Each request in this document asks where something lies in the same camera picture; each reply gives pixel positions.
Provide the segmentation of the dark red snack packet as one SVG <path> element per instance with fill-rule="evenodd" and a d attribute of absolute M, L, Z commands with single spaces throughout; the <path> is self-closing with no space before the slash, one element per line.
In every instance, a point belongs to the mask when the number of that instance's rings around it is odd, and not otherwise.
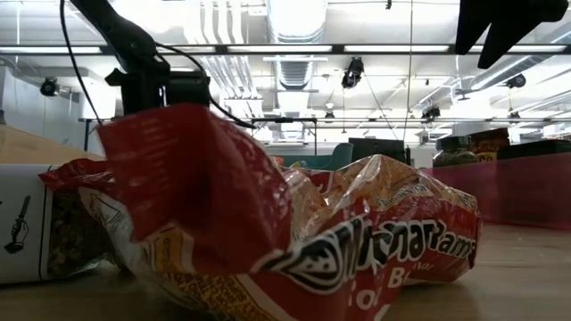
<path fill-rule="evenodd" d="M 507 128 L 496 128 L 469 135 L 478 162 L 496 161 L 498 152 L 510 146 Z"/>

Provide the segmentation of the black monitor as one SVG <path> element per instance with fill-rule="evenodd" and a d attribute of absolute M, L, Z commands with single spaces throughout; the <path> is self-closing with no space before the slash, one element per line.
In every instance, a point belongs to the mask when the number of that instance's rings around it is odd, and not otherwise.
<path fill-rule="evenodd" d="M 382 154 L 410 165 L 410 149 L 401 140 L 350 138 L 349 143 L 353 145 L 352 161 Z"/>

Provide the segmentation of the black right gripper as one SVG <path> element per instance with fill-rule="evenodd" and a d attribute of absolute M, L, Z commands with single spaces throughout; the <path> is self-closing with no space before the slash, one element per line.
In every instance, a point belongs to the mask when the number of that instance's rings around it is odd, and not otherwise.
<path fill-rule="evenodd" d="M 492 21 L 477 65 L 487 70 L 535 28 L 533 21 L 560 21 L 568 8 L 568 0 L 460 0 L 455 54 L 467 54 Z"/>

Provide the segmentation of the white cylindrical appliance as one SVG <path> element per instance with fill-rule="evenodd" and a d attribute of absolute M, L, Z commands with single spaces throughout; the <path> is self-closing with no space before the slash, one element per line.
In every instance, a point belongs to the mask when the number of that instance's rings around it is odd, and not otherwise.
<path fill-rule="evenodd" d="M 489 122 L 457 122 L 451 127 L 452 136 L 469 136 L 491 129 Z"/>

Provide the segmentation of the red yellow ramen packet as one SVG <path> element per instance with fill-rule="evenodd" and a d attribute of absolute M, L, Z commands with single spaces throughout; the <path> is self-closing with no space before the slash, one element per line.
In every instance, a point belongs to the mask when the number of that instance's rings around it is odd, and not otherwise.
<path fill-rule="evenodd" d="M 381 321 L 403 286 L 474 265 L 476 198 L 387 156 L 282 167 L 190 103 L 98 134 L 105 160 L 42 180 L 79 194 L 135 275 L 220 321 Z"/>

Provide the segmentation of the spice jar with green lid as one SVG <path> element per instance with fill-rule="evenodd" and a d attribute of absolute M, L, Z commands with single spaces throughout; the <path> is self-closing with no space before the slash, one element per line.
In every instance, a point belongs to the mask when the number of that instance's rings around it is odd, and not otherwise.
<path fill-rule="evenodd" d="M 470 136 L 447 136 L 436 141 L 438 153 L 433 158 L 433 167 L 446 167 L 476 163 L 478 159 L 472 152 Z"/>

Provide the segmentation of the green plastic bin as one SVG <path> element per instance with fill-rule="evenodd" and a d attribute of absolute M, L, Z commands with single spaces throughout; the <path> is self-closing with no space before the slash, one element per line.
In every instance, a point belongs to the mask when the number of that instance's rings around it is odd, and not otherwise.
<path fill-rule="evenodd" d="M 303 162 L 305 168 L 335 171 L 352 163 L 353 145 L 340 144 L 269 144 L 266 152 L 284 160 L 285 167 Z"/>

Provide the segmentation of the spice jar with white lid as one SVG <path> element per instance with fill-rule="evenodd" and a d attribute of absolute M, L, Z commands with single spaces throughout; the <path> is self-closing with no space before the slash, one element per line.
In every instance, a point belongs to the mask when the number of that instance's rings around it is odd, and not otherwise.
<path fill-rule="evenodd" d="M 108 258 L 109 239 L 75 191 L 53 191 L 55 165 L 0 164 L 0 285 L 65 278 Z"/>

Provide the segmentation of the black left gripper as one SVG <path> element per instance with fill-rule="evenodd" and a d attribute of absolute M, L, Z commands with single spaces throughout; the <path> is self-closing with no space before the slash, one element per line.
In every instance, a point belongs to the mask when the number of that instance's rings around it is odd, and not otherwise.
<path fill-rule="evenodd" d="M 124 116 L 164 107 L 168 80 L 168 72 L 152 70 L 124 73 L 114 69 L 105 78 L 109 86 L 120 88 Z"/>

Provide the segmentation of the silver ventilation duct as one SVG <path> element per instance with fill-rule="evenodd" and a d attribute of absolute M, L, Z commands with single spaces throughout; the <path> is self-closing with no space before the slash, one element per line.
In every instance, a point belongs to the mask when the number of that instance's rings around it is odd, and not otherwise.
<path fill-rule="evenodd" d="M 324 38 L 327 0 L 266 0 L 273 43 L 317 44 Z"/>

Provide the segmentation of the black metal post frame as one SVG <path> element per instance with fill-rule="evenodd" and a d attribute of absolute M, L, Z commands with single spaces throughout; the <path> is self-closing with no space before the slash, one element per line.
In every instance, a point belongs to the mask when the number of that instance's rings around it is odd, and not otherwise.
<path fill-rule="evenodd" d="M 79 119 L 82 124 L 84 135 L 83 135 L 83 149 L 85 152 L 90 152 L 98 156 L 104 156 L 103 147 L 101 141 L 96 132 L 98 123 L 94 119 Z"/>

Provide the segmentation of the black overhead light bar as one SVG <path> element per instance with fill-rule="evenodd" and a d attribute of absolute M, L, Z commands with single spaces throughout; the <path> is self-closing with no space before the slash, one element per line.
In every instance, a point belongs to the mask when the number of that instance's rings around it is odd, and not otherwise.
<path fill-rule="evenodd" d="M 171 45 L 174 49 L 159 46 L 161 54 L 176 54 L 178 51 L 192 55 L 453 55 L 454 45 Z M 72 52 L 80 55 L 113 55 L 108 45 L 78 45 Z M 0 45 L 1 55 L 65 55 L 65 45 Z M 508 55 L 571 55 L 571 45 L 514 45 Z"/>

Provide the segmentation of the pink plastic tray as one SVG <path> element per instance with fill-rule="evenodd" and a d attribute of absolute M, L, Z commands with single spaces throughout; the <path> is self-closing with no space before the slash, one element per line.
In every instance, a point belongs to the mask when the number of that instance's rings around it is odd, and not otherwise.
<path fill-rule="evenodd" d="M 487 223 L 571 231 L 571 152 L 431 168 L 426 173 L 475 196 Z"/>

